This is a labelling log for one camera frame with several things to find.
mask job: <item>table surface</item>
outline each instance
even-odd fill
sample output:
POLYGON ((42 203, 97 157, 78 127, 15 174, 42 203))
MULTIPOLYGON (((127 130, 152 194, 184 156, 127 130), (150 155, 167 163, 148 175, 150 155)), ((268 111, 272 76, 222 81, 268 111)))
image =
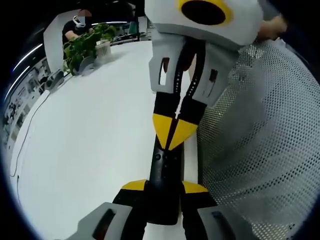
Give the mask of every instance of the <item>table surface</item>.
MULTIPOLYGON (((156 135, 148 66, 152 43, 127 43, 111 51, 112 62, 72 77, 56 92, 46 91, 14 146, 12 189, 44 239, 69 237, 80 219, 112 202, 124 184, 149 177, 156 135)), ((186 72, 183 92, 189 83, 186 72)), ((184 180, 196 183, 195 134, 184 151, 184 180)), ((143 239, 185 239, 181 219, 176 226, 148 224, 143 239)))

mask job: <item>potted plant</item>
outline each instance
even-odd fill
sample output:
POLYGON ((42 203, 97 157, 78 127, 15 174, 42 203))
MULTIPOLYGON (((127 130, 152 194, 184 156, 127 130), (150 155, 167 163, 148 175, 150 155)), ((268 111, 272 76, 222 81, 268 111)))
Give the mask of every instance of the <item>potted plant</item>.
POLYGON ((72 75, 79 71, 81 63, 88 58, 97 57, 96 44, 98 41, 106 40, 112 42, 116 34, 116 28, 112 25, 99 23, 92 33, 85 33, 78 38, 72 39, 63 45, 66 56, 65 70, 72 75))

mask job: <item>wall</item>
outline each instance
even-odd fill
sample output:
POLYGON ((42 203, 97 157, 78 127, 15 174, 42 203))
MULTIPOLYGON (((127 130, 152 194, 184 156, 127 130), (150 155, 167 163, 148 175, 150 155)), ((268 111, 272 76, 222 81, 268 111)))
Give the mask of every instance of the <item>wall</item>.
POLYGON ((52 73, 63 68, 62 30, 64 25, 77 15, 78 11, 77 9, 57 15, 43 33, 45 55, 52 73))

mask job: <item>person's hand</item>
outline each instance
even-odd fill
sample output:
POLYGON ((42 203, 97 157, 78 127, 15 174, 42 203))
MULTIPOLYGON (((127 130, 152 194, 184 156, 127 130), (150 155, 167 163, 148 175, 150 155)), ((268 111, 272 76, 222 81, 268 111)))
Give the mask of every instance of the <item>person's hand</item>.
POLYGON ((276 40, 279 34, 287 30, 285 19, 279 15, 270 21, 263 21, 258 32, 258 40, 276 40))

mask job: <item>white robot arm casing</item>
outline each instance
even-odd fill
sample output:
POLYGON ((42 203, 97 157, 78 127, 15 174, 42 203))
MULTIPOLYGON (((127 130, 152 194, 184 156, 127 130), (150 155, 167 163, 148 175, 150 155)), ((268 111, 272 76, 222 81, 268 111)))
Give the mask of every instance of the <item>white robot arm casing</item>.
POLYGON ((258 0, 145 0, 145 14, 160 33, 232 50, 251 44, 263 20, 258 0))

